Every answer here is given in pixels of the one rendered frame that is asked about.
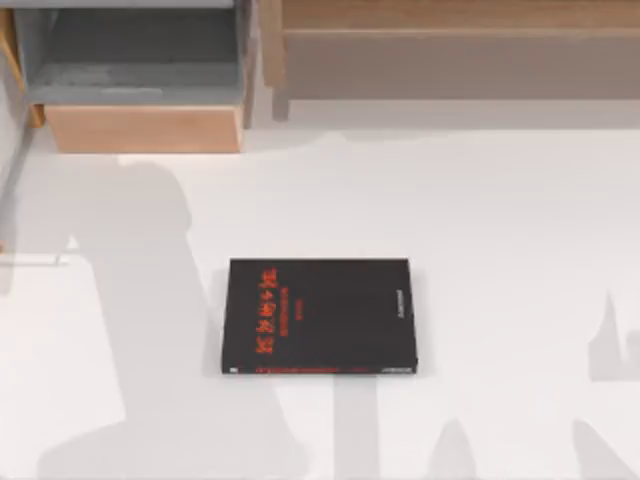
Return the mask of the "pulled-out drawer with grey inside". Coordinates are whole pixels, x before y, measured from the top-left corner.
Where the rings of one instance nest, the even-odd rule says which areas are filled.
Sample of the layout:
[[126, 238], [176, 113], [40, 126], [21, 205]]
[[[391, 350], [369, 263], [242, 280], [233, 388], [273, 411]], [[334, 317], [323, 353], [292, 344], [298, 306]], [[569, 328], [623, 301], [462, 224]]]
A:
[[234, 105], [252, 0], [7, 0], [29, 100]]

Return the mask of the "pale wooden drawer front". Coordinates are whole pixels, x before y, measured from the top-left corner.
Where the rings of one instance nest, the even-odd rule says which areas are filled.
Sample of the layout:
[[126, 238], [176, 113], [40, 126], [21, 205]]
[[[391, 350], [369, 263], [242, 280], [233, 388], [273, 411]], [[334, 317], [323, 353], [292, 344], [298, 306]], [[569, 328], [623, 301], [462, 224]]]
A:
[[242, 106], [47, 105], [58, 150], [70, 154], [238, 153]]

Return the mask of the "wooden open shelf unit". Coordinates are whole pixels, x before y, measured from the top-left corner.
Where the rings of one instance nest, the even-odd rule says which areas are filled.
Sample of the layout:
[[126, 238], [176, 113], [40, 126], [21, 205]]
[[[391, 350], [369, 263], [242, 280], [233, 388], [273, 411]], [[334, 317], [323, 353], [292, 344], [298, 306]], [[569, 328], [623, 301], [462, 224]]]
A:
[[640, 99], [640, 0], [256, 0], [294, 100]]

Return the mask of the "black book with red lettering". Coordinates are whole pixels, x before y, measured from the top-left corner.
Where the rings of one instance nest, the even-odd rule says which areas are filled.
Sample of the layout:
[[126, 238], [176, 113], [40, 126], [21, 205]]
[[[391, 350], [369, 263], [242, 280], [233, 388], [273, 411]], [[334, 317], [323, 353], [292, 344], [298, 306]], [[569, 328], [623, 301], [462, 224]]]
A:
[[225, 374], [414, 374], [406, 258], [233, 259]]

